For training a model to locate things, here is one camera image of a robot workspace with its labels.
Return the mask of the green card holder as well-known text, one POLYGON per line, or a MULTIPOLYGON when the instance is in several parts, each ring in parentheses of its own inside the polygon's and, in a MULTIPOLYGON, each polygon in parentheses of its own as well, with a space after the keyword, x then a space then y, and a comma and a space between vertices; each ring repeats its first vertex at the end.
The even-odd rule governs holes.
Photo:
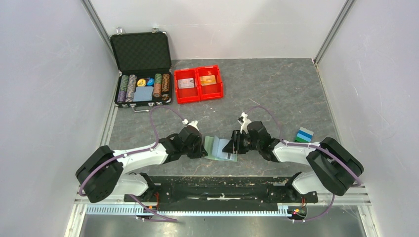
POLYGON ((216 161, 237 161, 237 154, 223 152, 223 148, 228 144, 229 140, 220 139, 217 136, 206 136, 204 139, 204 149, 207 152, 206 159, 216 161))

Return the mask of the white credit card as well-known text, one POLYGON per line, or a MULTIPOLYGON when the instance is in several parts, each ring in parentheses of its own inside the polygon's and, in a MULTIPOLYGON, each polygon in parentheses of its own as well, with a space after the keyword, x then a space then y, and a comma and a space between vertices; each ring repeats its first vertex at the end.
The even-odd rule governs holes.
POLYGON ((213 155, 220 160, 236 161, 236 154, 224 153, 222 151, 222 149, 226 146, 228 142, 229 140, 227 139, 215 139, 213 145, 213 155))

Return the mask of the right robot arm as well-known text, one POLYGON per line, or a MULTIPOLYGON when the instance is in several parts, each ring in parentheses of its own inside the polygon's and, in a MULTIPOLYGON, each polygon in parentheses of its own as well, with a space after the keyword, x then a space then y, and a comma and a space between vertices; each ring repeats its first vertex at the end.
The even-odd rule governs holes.
POLYGON ((311 192, 329 192, 343 196, 350 187, 359 185, 363 165, 337 140, 331 137, 317 143, 295 143, 272 137, 260 121, 234 130, 223 152, 246 154, 257 151, 265 160, 293 162, 311 167, 296 173, 287 183, 286 197, 299 201, 311 192))

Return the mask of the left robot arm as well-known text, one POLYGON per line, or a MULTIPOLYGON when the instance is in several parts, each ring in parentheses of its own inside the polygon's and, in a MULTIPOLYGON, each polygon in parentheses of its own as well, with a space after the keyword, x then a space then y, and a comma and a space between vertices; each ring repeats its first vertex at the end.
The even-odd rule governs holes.
POLYGON ((196 159, 207 154, 201 133, 191 125, 144 147, 112 150, 104 145, 97 148, 76 171, 79 195, 87 197, 91 203, 101 202, 110 195, 128 194, 150 201, 155 196, 155 187, 145 175, 135 178, 130 176, 131 172, 173 162, 181 156, 196 159))

